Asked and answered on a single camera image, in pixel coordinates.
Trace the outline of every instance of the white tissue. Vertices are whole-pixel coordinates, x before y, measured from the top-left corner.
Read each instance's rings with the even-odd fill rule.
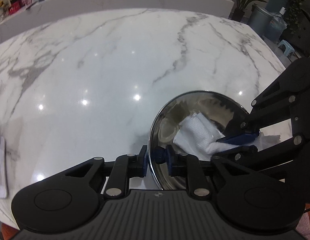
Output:
[[[175,135],[173,143],[186,153],[197,156],[199,160],[210,161],[215,153],[238,147],[238,145],[216,142],[224,135],[202,113],[186,117],[179,125],[181,128]],[[279,135],[264,136],[261,132],[254,142],[247,145],[255,145],[258,151],[261,151],[279,142]]]
[[[173,143],[188,154],[196,155],[200,160],[207,160],[208,147],[224,135],[203,116],[202,113],[186,117],[179,124],[181,128]]]

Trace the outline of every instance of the white marble surface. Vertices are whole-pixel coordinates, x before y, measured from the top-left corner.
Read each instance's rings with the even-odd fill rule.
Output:
[[[185,11],[95,12],[9,39],[0,44],[9,189],[0,219],[14,225],[11,200],[31,183],[95,156],[138,153],[171,98],[212,90],[250,111],[283,70],[247,25]],[[290,137],[288,123],[266,132],[278,133]],[[153,187],[147,177],[132,186]]]

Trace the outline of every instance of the blue stool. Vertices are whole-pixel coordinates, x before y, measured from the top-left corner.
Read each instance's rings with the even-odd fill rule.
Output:
[[[287,41],[285,41],[285,40],[282,40],[278,45],[277,45],[277,47],[280,47],[280,46],[282,46],[282,45],[284,45],[285,46],[285,51],[284,51],[284,55],[286,56],[286,57],[288,57],[289,56],[289,54],[292,52],[294,52],[295,51],[295,49],[291,46],[291,44],[289,44]]]

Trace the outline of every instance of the cable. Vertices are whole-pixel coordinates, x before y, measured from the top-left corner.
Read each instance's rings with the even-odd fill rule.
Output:
[[[307,213],[307,212],[309,212],[309,211],[310,211],[310,208],[304,210],[304,213]]]

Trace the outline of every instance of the logo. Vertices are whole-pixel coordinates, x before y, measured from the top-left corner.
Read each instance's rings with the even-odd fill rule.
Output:
[[[155,194],[154,194],[154,196],[155,197],[161,197],[163,194],[161,193],[161,192],[156,192]]]

